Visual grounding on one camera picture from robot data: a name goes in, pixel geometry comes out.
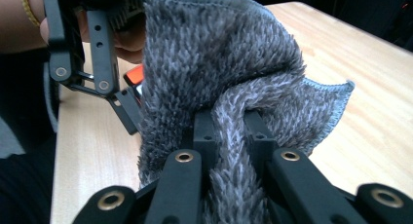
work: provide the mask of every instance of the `person's hand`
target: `person's hand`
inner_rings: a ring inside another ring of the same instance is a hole
[[[79,30],[82,41],[89,42],[88,20],[85,12],[77,14]],[[48,42],[49,27],[47,19],[42,20],[40,24],[40,33],[43,40]],[[116,54],[119,58],[131,63],[141,63],[143,59],[143,47],[145,44],[145,18],[142,16],[127,31],[116,32],[114,34],[114,43]]]

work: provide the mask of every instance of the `wooden table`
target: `wooden table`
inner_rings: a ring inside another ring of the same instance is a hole
[[[311,160],[351,193],[378,182],[413,197],[413,55],[301,3],[268,8],[300,45],[309,78],[356,83],[342,120]],[[61,100],[52,209],[58,224],[72,222],[104,187],[136,190],[140,145],[105,100],[69,90]]]

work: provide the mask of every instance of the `black pants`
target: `black pants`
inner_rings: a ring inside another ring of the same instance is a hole
[[[50,222],[56,135],[44,97],[47,58],[44,50],[0,56],[0,116],[27,152],[0,159],[0,223]]]

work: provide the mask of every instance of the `beaded bracelet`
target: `beaded bracelet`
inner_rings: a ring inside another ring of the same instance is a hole
[[[40,26],[39,20],[34,16],[33,12],[31,11],[30,4],[28,3],[28,0],[21,0],[21,4],[24,8],[24,11],[26,12],[28,19],[35,25],[36,27]]]

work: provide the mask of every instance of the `gray cloth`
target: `gray cloth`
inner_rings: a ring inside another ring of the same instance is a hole
[[[210,172],[205,222],[263,223],[264,192],[245,151],[245,110],[260,110],[281,147],[309,154],[336,126],[353,83],[306,79],[293,37],[251,0],[145,0],[144,8],[142,187],[159,177],[194,113],[212,107],[220,158]]]

